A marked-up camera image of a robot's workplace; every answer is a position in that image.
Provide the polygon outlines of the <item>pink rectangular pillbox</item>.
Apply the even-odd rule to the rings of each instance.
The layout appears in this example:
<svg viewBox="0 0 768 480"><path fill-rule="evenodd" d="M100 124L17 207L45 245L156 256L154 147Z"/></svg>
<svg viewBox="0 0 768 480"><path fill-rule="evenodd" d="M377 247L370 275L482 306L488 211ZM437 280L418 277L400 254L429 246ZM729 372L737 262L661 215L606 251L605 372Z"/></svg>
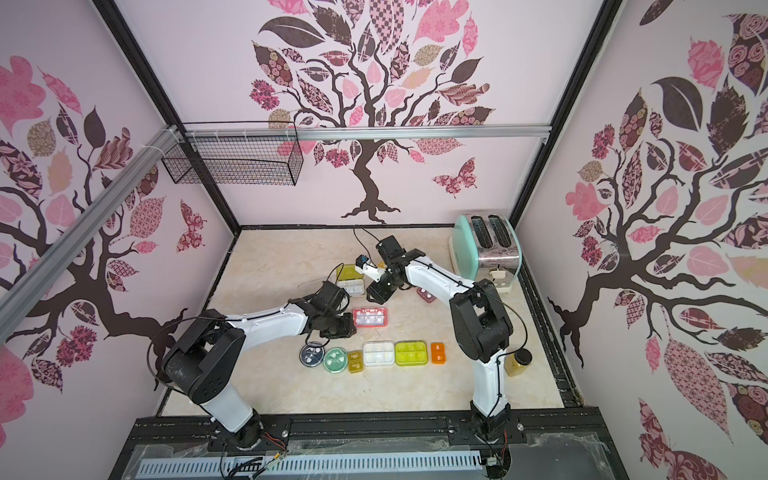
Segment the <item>pink rectangular pillbox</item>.
<svg viewBox="0 0 768 480"><path fill-rule="evenodd" d="M352 316L358 328L383 328L388 325L388 311L383 307L355 308Z"/></svg>

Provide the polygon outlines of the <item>navy round pillbox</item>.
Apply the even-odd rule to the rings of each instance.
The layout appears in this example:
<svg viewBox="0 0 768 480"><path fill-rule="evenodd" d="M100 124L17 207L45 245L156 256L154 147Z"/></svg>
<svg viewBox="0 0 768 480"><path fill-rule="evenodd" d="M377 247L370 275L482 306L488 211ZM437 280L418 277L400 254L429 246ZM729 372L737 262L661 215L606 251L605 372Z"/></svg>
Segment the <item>navy round pillbox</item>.
<svg viewBox="0 0 768 480"><path fill-rule="evenodd" d="M322 364L325 357L325 346L316 342L305 344L299 352L299 361L302 366L315 368Z"/></svg>

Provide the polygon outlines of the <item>magenta small pillbox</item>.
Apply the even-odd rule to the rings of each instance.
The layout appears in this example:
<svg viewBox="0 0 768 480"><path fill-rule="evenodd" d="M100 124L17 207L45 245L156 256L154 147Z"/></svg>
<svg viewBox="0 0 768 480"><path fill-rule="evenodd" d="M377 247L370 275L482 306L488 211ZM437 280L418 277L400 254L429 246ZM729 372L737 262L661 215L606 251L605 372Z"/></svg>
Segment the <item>magenta small pillbox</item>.
<svg viewBox="0 0 768 480"><path fill-rule="evenodd" d="M422 300L424 300L427 303L432 303L436 300L436 297L434 295L432 295L431 293L429 293L423 288L418 288L416 293Z"/></svg>

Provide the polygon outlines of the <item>green round pillbox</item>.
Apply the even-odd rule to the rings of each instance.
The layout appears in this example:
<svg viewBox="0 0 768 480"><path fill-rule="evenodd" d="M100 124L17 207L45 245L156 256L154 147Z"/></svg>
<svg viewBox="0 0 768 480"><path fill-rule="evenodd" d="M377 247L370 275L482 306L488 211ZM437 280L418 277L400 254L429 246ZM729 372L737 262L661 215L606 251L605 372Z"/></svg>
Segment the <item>green round pillbox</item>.
<svg viewBox="0 0 768 480"><path fill-rule="evenodd" d="M341 347L334 347L326 351L323 359L324 369L331 374L339 374L348 368L348 353Z"/></svg>

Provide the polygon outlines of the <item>yellow small pillbox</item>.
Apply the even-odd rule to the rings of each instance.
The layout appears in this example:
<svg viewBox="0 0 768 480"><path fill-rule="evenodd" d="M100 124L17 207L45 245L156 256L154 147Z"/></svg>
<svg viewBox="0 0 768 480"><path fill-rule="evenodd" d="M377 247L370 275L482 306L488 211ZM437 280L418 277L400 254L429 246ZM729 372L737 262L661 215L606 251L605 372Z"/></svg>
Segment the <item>yellow small pillbox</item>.
<svg viewBox="0 0 768 480"><path fill-rule="evenodd" d="M363 352L361 350L349 351L347 359L347 369L351 374L361 373L364 370Z"/></svg>

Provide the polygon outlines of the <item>white square pillbox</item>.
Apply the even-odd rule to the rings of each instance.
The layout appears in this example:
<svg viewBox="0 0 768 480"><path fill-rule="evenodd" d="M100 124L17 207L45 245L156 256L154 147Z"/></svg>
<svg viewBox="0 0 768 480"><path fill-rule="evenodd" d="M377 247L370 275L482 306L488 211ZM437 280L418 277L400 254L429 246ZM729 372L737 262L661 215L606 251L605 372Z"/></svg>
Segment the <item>white square pillbox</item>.
<svg viewBox="0 0 768 480"><path fill-rule="evenodd" d="M392 341L372 341L363 345L366 368L388 367L395 364L395 344Z"/></svg>

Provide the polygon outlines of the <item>lime green square pillbox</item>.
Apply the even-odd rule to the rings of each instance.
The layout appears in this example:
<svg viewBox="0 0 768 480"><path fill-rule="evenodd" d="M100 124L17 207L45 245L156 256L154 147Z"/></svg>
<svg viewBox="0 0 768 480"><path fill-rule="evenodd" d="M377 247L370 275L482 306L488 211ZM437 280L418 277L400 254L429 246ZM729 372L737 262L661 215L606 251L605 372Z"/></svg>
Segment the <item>lime green square pillbox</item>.
<svg viewBox="0 0 768 480"><path fill-rule="evenodd" d="M403 341L395 344L395 364L401 367L421 366L428 363L428 350L424 341Z"/></svg>

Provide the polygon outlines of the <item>orange two-cell pillbox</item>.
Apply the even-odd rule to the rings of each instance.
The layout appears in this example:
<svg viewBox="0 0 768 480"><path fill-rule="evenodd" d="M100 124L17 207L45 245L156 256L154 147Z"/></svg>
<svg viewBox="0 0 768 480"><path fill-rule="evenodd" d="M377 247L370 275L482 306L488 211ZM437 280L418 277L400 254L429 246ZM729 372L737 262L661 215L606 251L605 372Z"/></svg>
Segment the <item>orange two-cell pillbox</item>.
<svg viewBox="0 0 768 480"><path fill-rule="evenodd" d="M443 365L446 363L446 350L445 345L442 342L433 342L430 344L430 358L431 363L435 365Z"/></svg>

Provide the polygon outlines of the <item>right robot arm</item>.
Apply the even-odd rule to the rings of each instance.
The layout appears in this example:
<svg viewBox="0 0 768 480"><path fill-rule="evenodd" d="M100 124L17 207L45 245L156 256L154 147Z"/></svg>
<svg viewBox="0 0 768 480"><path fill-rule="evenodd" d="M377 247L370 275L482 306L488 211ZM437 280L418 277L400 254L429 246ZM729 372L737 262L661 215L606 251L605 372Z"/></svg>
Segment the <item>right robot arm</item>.
<svg viewBox="0 0 768 480"><path fill-rule="evenodd" d="M504 421L509 403L501 378L501 360L509 347L513 325L494 284L460 277L419 249L405 250L393 236L378 242L376 249L384 261L383 268L366 255L355 260L355 270L371 280L366 298L383 305L397 290L411 286L446 304L456 342L474 362L472 410L490 426Z"/></svg>

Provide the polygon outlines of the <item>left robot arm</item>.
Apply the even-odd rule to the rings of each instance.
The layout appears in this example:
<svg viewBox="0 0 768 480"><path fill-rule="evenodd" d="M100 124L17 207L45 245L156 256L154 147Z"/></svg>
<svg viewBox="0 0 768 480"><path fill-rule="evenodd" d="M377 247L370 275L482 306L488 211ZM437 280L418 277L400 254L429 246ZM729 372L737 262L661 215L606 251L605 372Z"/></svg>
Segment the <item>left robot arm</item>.
<svg viewBox="0 0 768 480"><path fill-rule="evenodd" d="M251 445L262 426L257 411L231 382L241 355L280 338L313 332L326 340L349 338L356 327L348 305L346 290L325 281L316 292L272 310L232 315L206 310L167 351L160 372L225 431Z"/></svg>

